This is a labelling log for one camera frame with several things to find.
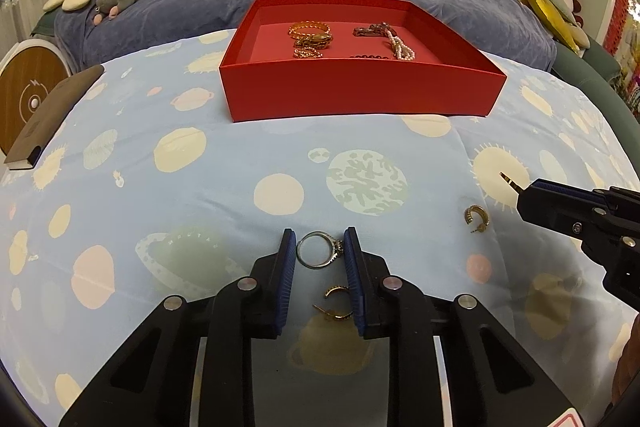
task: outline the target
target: yellow pillow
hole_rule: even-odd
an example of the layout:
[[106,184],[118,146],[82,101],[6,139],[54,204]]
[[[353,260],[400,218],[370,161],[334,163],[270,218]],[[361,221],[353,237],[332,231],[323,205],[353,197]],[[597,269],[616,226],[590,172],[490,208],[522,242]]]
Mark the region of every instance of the yellow pillow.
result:
[[549,31],[553,33],[556,39],[575,54],[580,52],[580,48],[571,35],[568,23],[565,22],[558,8],[556,8],[550,0],[527,0],[527,4],[538,19],[549,28]]

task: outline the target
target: white sticker with red border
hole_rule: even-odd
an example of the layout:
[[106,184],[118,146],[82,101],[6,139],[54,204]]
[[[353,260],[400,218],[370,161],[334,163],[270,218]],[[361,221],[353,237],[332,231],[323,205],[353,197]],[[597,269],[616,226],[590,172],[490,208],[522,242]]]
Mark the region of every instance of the white sticker with red border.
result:
[[560,418],[551,422],[549,427],[584,427],[578,412],[575,409],[568,409]]

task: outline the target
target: round wooden board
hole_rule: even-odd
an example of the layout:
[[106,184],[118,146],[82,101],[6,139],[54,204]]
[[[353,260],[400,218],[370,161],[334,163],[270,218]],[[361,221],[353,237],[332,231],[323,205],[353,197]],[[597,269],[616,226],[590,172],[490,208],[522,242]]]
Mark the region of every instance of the round wooden board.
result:
[[[68,77],[60,58],[40,46],[27,48],[12,58],[0,73],[0,148],[9,152],[31,115],[51,90]],[[36,108],[31,102],[36,101]]]

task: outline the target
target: silver ring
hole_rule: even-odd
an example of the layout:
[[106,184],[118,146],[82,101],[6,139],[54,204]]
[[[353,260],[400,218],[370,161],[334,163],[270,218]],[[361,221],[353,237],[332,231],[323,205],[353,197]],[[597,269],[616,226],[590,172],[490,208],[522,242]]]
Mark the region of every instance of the silver ring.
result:
[[[324,263],[309,264],[304,259],[302,259],[302,255],[300,253],[300,247],[302,247],[302,243],[304,243],[307,239],[315,236],[322,237],[327,243],[329,243],[329,247],[331,247],[331,251],[329,252],[329,257],[326,258],[326,261],[324,261]],[[338,259],[339,252],[338,252],[338,249],[336,248],[336,243],[337,241],[326,232],[308,233],[305,235],[305,237],[303,237],[302,239],[300,239],[300,241],[298,241],[298,245],[296,246],[296,257],[298,258],[298,261],[300,261],[300,264],[302,264],[302,266],[306,266],[311,270],[319,270],[321,268],[324,268],[325,266],[329,266],[333,261]]]

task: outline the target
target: red decoration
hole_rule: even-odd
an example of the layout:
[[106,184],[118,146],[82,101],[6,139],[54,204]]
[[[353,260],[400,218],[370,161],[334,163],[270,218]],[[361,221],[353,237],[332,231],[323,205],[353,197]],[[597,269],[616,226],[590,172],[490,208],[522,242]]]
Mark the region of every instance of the red decoration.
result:
[[[295,22],[327,24],[322,58],[293,58]],[[386,22],[415,52],[397,60],[388,39],[357,37]],[[350,58],[351,55],[380,55]],[[220,65],[233,121],[328,114],[485,116],[506,76],[448,26],[402,0],[255,0]]]
[[611,55],[615,55],[622,39],[622,31],[625,28],[626,17],[628,16],[629,0],[616,0],[613,5],[613,14],[604,39],[603,47]]

